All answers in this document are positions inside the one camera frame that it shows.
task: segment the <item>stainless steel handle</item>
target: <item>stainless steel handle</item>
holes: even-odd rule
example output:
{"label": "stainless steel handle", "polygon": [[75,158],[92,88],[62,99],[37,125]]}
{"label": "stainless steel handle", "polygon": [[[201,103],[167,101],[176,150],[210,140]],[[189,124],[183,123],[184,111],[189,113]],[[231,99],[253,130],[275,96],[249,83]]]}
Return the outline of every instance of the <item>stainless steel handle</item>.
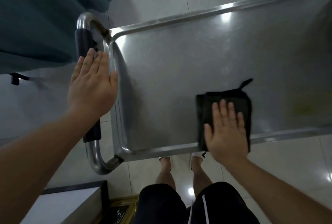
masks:
{"label": "stainless steel handle", "polygon": [[[81,54],[90,48],[87,45],[82,44],[84,43],[84,39],[87,36],[86,33],[89,33],[88,37],[90,36],[90,38],[92,38],[92,35],[90,33],[91,25],[93,25],[93,27],[102,35],[103,39],[106,41],[107,44],[110,43],[111,35],[109,30],[103,27],[103,25],[92,13],[84,12],[77,19],[77,30],[75,32],[75,38],[79,38],[75,39],[76,48],[78,52],[81,51]],[[113,171],[116,167],[118,167],[123,162],[123,159],[115,155],[107,162],[103,160],[99,147],[99,139],[101,138],[101,135],[99,134],[98,136],[98,133],[96,133],[98,131],[100,133],[100,123],[99,125],[97,124],[94,125],[94,127],[88,132],[90,134],[85,135],[84,142],[86,155],[92,169],[99,175],[106,175]]]}

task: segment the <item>black microfiber towel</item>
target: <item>black microfiber towel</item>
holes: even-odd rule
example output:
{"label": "black microfiber towel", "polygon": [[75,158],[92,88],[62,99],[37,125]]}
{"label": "black microfiber towel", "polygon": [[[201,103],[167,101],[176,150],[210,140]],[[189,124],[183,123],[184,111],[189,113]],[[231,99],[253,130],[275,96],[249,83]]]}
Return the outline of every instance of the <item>black microfiber towel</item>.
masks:
{"label": "black microfiber towel", "polygon": [[226,103],[233,102],[235,112],[243,113],[244,127],[247,134],[248,152],[250,152],[250,131],[251,131],[251,100],[242,88],[252,82],[252,78],[244,81],[239,88],[227,90],[223,92],[207,92],[206,94],[199,94],[196,96],[196,108],[198,117],[198,147],[201,151],[208,151],[205,138],[204,138],[204,124],[208,123],[212,130],[213,118],[212,118],[212,104],[219,102],[222,99],[226,100]]}

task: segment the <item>fingers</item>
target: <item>fingers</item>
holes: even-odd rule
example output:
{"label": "fingers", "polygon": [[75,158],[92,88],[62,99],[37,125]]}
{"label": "fingers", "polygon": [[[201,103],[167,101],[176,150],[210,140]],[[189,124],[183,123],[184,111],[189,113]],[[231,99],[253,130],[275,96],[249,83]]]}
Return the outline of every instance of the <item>fingers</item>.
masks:
{"label": "fingers", "polygon": [[106,53],[102,53],[98,73],[108,77],[108,55]]}
{"label": "fingers", "polygon": [[234,108],[234,103],[232,102],[228,103],[228,118],[230,126],[236,128],[235,108]]}
{"label": "fingers", "polygon": [[244,128],[243,114],[240,112],[237,114],[237,128],[242,135],[246,135],[246,129]]}
{"label": "fingers", "polygon": [[90,73],[95,74],[98,72],[99,63],[100,63],[101,58],[102,58],[102,52],[98,51],[97,57],[93,60],[92,65],[90,67],[90,70],[89,70]]}
{"label": "fingers", "polygon": [[110,74],[110,85],[118,90],[118,73],[115,71]]}
{"label": "fingers", "polygon": [[212,129],[211,129],[210,125],[207,123],[204,124],[204,138],[205,138],[206,146],[208,146],[210,144],[210,142],[212,141],[213,133],[212,133]]}
{"label": "fingers", "polygon": [[228,113],[227,113],[227,107],[226,107],[226,100],[222,99],[220,101],[220,114],[222,116],[222,125],[223,126],[229,126],[229,119],[228,119]]}
{"label": "fingers", "polygon": [[222,117],[220,115],[219,107],[216,102],[212,104],[212,118],[214,131],[220,131],[222,128]]}
{"label": "fingers", "polygon": [[94,54],[95,54],[95,50],[90,48],[88,53],[86,54],[86,57],[85,57],[84,61],[83,61],[83,66],[81,68],[80,75],[86,75],[89,72],[91,64],[93,62]]}
{"label": "fingers", "polygon": [[74,72],[73,72],[73,75],[71,76],[70,83],[73,83],[73,81],[76,80],[77,77],[80,75],[81,68],[82,68],[82,65],[83,65],[83,61],[84,61],[84,57],[81,56],[77,61],[76,67],[75,67]]}

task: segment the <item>stainless steel tray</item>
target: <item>stainless steel tray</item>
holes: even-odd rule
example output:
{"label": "stainless steel tray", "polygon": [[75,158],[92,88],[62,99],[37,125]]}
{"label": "stainless steel tray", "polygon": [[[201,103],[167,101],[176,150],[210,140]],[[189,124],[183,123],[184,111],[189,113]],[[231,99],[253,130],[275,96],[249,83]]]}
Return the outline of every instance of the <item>stainless steel tray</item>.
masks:
{"label": "stainless steel tray", "polygon": [[111,29],[114,153],[197,150],[195,95],[245,88],[252,143],[332,132],[331,0],[248,0]]}

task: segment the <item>white slipper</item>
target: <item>white slipper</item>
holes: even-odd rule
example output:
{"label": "white slipper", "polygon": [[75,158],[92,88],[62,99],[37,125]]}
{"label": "white slipper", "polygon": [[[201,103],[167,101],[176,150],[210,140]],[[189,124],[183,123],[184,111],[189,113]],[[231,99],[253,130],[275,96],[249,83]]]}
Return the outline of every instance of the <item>white slipper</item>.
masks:
{"label": "white slipper", "polygon": [[171,170],[172,170],[173,161],[172,161],[171,157],[168,157],[168,156],[159,157],[159,158],[158,158],[159,161],[160,161],[160,159],[162,159],[162,158],[169,158],[169,160],[171,161]]}
{"label": "white slipper", "polygon": [[189,169],[191,170],[191,160],[193,157],[199,157],[201,159],[205,159],[205,154],[206,152],[193,152],[191,155],[190,155],[190,160],[189,160]]}

